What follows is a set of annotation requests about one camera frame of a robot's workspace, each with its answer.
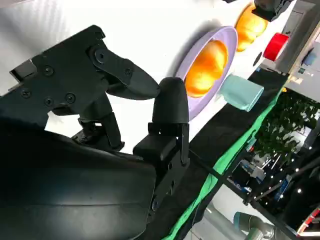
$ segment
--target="green leaves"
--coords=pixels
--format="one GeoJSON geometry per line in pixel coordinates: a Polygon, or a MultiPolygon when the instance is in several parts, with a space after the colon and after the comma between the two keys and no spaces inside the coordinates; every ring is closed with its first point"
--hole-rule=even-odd
{"type": "Polygon", "coordinates": [[[320,103],[297,92],[283,92],[256,134],[255,152],[260,157],[281,154],[286,156],[281,157],[283,162],[289,161],[299,144],[292,133],[306,126],[314,129],[317,125],[315,115],[319,108],[320,103]]]}

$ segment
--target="green strip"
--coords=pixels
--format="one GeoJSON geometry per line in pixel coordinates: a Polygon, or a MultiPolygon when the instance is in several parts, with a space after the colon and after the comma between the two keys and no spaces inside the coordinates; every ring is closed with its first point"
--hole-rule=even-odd
{"type": "MultiPolygon", "coordinates": [[[[263,113],[255,120],[252,127],[242,137],[240,137],[233,144],[233,146],[224,153],[222,157],[219,158],[219,160],[216,162],[216,164],[213,167],[218,173],[222,174],[225,171],[225,169],[229,166],[230,162],[234,159],[234,157],[237,155],[237,153],[242,148],[242,146],[247,142],[248,138],[253,133],[253,131],[255,131],[253,133],[253,136],[256,135],[256,133],[258,132],[258,130],[262,125],[263,120],[271,111],[271,109],[276,105],[280,94],[281,94],[281,91],[272,100],[272,102],[263,111],[263,113]]],[[[182,214],[182,216],[179,218],[177,223],[171,229],[170,234],[165,238],[163,238],[162,240],[173,240],[175,238],[175,236],[177,235],[177,232],[179,231],[181,226],[186,222],[186,220],[189,218],[193,210],[209,194],[209,192],[214,188],[217,182],[218,182],[218,179],[216,177],[212,176],[211,174],[208,175],[196,200],[194,200],[193,203],[182,214]]]]}

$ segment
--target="orange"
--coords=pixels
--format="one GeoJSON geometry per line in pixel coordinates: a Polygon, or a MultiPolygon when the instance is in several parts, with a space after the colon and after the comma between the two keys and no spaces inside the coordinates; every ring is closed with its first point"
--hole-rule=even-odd
{"type": "Polygon", "coordinates": [[[256,9],[254,3],[247,6],[235,25],[238,33],[237,52],[243,52],[268,26],[267,20],[252,13],[254,9],[256,9]]]}
{"type": "Polygon", "coordinates": [[[200,98],[215,84],[228,63],[228,49],[218,40],[212,40],[202,49],[185,78],[186,92],[200,98]]]}

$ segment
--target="purple bowl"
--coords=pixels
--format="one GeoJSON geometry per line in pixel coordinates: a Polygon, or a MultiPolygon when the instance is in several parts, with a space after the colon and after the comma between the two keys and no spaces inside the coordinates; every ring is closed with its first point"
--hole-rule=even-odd
{"type": "Polygon", "coordinates": [[[214,95],[219,91],[220,87],[224,83],[227,73],[230,69],[231,63],[234,60],[236,49],[238,45],[238,34],[233,26],[224,26],[214,31],[208,32],[206,35],[201,37],[190,49],[185,58],[183,59],[178,71],[175,76],[185,80],[189,69],[196,60],[199,53],[211,40],[219,40],[225,44],[228,49],[228,62],[224,68],[222,76],[215,81],[213,87],[209,92],[202,97],[191,97],[188,96],[189,106],[189,119],[194,119],[210,102],[214,95]]]}

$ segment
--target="white table surface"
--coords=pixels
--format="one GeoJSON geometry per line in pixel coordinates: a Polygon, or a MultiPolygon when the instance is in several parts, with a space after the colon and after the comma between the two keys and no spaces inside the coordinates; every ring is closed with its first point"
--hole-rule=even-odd
{"type": "MultiPolygon", "coordinates": [[[[107,47],[132,60],[158,83],[172,76],[191,45],[219,26],[234,26],[251,0],[30,0],[0,9],[0,95],[16,84],[9,71],[34,55],[90,26],[102,28],[107,47]]],[[[229,73],[248,78],[253,63],[276,32],[282,32],[294,7],[270,23],[245,52],[237,53],[229,73]]],[[[148,134],[154,100],[134,101],[109,96],[125,147],[148,134]]],[[[190,122],[190,140],[226,104],[217,95],[190,122]]],[[[78,116],[49,114],[47,130],[73,136],[78,116]]]]}

